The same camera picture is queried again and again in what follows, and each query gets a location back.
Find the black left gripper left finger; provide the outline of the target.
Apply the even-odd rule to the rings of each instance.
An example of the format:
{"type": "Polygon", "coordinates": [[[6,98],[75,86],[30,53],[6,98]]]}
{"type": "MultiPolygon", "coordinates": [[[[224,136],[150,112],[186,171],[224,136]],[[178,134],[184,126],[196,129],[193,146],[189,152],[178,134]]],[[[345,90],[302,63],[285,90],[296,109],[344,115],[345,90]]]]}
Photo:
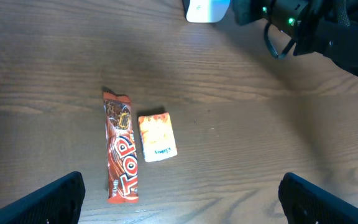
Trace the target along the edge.
{"type": "Polygon", "coordinates": [[[0,224],[77,224],[85,198],[80,172],[71,172],[0,209],[0,224]]]}

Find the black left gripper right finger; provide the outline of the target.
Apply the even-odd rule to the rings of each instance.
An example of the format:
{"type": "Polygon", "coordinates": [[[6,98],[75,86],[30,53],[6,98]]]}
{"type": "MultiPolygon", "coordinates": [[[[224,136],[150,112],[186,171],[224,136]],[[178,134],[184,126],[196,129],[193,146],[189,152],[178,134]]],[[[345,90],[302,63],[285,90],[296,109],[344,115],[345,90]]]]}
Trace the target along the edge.
{"type": "Polygon", "coordinates": [[[358,224],[358,208],[292,172],[280,182],[278,198],[289,224],[358,224]]]}

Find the orange Top chocolate bar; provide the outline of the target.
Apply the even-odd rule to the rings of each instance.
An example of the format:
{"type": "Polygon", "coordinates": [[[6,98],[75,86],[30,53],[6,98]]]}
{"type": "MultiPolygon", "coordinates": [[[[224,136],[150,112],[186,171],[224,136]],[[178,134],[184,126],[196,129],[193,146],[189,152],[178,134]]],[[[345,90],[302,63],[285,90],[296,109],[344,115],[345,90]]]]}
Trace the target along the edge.
{"type": "Polygon", "coordinates": [[[126,95],[103,93],[108,157],[108,202],[136,203],[138,161],[132,125],[131,100],[126,95]]]}

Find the small orange snack packet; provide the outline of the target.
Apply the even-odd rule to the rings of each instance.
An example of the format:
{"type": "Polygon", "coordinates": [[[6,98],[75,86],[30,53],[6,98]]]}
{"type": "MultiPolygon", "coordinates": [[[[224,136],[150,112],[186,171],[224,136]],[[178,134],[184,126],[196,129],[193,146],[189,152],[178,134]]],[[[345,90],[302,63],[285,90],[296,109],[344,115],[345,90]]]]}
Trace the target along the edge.
{"type": "Polygon", "coordinates": [[[162,161],[178,154],[169,113],[139,116],[138,124],[146,162],[162,161]]]}

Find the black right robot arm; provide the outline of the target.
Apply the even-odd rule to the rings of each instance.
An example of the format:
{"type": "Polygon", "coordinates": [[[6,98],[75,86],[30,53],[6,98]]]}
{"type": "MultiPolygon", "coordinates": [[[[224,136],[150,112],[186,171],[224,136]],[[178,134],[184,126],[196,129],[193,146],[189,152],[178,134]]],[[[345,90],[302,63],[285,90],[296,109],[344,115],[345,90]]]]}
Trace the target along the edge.
{"type": "Polygon", "coordinates": [[[273,58],[317,52],[358,77],[358,0],[233,0],[240,26],[266,19],[273,58]]]}

